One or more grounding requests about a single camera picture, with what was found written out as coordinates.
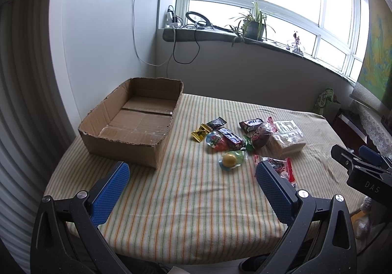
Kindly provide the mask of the lace covered side furniture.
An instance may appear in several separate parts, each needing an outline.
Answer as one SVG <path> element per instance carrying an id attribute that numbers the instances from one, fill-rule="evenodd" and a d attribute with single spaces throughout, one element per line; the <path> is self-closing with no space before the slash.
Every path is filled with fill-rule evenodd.
<path id="1" fill-rule="evenodd" d="M 340 109 L 332 128 L 344 145 L 358 154 L 359 147 L 391 157 L 391 120 L 380 116 L 368 106 L 354 100 L 348 109 Z"/>

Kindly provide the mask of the green printed bag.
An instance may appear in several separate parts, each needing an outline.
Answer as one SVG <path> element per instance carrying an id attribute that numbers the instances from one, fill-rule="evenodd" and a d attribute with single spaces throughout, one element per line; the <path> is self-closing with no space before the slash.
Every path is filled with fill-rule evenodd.
<path id="1" fill-rule="evenodd" d="M 333 119 L 340 110 L 341 104 L 332 88 L 327 88 L 319 94 L 313 107 L 313 112 L 326 119 Z"/>

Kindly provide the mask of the short Snickers bar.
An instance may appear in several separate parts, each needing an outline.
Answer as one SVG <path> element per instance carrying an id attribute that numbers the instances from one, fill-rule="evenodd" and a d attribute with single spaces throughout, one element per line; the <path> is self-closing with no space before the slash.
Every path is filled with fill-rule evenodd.
<path id="1" fill-rule="evenodd" d="M 257 130 L 263 123 L 264 121 L 260 118 L 255 118 L 241 121 L 239 125 L 244 132 L 249 133 L 251 131 Z"/>

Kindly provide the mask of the potted spider plant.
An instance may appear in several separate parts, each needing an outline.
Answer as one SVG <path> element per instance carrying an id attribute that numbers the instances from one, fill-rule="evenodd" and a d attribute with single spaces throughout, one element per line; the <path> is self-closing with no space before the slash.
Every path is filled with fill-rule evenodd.
<path id="1" fill-rule="evenodd" d="M 257 1 L 253 1 L 253 8 L 247 14 L 241 14 L 237 26 L 230 25 L 231 31 L 235 34 L 231 46 L 236 42 L 245 42 L 245 39 L 264 41 L 267 40 L 267 28 L 269 27 L 273 32 L 275 29 L 267 24 L 267 14 L 265 14 L 259 7 Z"/>

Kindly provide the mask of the black candy wrapper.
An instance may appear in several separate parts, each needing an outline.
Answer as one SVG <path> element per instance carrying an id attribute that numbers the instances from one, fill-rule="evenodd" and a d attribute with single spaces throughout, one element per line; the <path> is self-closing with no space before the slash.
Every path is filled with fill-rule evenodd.
<path id="1" fill-rule="evenodd" d="M 207 123 L 207 126 L 213 131 L 218 130 L 224 126 L 227 122 L 222 117 L 217 117 Z"/>

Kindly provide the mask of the green candy wrapper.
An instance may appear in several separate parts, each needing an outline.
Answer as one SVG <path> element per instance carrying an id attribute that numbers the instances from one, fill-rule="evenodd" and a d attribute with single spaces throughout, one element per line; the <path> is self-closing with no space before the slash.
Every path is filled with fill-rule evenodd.
<path id="1" fill-rule="evenodd" d="M 246 152 L 248 152 L 249 154 L 253 154 L 255 152 L 255 148 L 253 146 L 252 137 L 244 135 L 243 138 L 245 140 Z"/>

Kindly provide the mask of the yellow ball snack pack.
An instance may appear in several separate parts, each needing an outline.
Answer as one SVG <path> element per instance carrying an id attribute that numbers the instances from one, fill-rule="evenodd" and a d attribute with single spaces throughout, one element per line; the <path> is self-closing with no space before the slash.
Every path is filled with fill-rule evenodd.
<path id="1" fill-rule="evenodd" d="M 246 159 L 246 152 L 242 150 L 232 150 L 222 155 L 219 160 L 219 166 L 222 170 L 230 171 L 238 168 Z"/>

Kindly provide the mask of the yellow candy wrapper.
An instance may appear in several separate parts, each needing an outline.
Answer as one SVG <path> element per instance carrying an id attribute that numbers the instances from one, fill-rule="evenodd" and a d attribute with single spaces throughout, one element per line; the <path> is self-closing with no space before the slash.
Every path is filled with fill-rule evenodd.
<path id="1" fill-rule="evenodd" d="M 191 133 L 192 138 L 194 138 L 198 143 L 201 143 L 205 137 L 213 130 L 206 124 L 202 123 L 198 129 Z"/>

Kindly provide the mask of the bagged sliced bread loaf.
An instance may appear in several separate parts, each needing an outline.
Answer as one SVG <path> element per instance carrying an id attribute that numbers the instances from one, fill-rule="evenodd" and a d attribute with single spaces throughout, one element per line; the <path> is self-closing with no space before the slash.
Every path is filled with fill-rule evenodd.
<path id="1" fill-rule="evenodd" d="M 273 128 L 266 146 L 274 158 L 285 159 L 305 147 L 304 134 L 293 120 L 274 121 Z"/>

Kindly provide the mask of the red jelly cup snack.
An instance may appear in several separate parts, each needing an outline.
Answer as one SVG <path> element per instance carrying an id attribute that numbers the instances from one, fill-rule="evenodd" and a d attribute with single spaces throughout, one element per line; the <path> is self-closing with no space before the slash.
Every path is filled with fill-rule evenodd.
<path id="1" fill-rule="evenodd" d="M 212 131 L 205 137 L 205 142 L 209 147 L 216 151 L 229 150 L 229 145 L 226 138 L 218 131 Z"/>

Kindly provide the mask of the red clear chocolate cake pack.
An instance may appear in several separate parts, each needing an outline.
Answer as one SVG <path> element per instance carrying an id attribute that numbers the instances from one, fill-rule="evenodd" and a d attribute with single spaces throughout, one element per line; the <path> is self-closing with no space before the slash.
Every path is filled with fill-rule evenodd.
<path id="1" fill-rule="evenodd" d="M 268 117 L 251 136 L 251 144 L 254 149 L 261 149 L 266 145 L 269 138 L 278 131 L 272 117 Z"/>

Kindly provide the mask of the small figurine on sill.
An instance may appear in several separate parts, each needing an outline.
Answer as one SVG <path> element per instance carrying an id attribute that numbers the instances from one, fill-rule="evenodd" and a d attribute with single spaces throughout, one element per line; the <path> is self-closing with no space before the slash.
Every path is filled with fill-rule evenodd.
<path id="1" fill-rule="evenodd" d="M 301 43 L 300 36 L 297 31 L 293 34 L 294 41 L 288 45 L 288 49 L 294 54 L 304 55 L 304 47 Z"/>

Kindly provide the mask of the long Snickers bar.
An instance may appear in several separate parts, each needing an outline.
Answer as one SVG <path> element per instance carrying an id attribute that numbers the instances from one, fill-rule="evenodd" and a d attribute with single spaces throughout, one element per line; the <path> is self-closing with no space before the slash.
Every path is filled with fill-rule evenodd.
<path id="1" fill-rule="evenodd" d="M 245 147 L 245 142 L 230 129 L 221 127 L 217 131 L 225 138 L 230 149 L 240 150 Z"/>

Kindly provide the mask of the red white snack packet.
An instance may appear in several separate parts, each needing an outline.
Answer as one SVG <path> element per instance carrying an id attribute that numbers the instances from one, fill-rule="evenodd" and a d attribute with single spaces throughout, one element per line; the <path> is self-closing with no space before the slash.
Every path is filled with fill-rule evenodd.
<path id="1" fill-rule="evenodd" d="M 253 161 L 255 165 L 262 161 L 266 161 L 273 167 L 273 169 L 280 175 L 281 178 L 287 179 L 287 181 L 292 184 L 294 188 L 297 188 L 297 183 L 292 170 L 292 162 L 290 158 L 280 160 L 271 157 L 262 157 L 258 154 L 254 154 Z"/>

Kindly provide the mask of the colourful wall map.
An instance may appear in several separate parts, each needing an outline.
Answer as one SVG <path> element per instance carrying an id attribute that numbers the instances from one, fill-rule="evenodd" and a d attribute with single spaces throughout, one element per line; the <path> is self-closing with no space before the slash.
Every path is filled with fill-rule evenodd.
<path id="1" fill-rule="evenodd" d="M 368 0 L 369 34 L 358 83 L 391 108 L 391 9 L 385 0 Z"/>

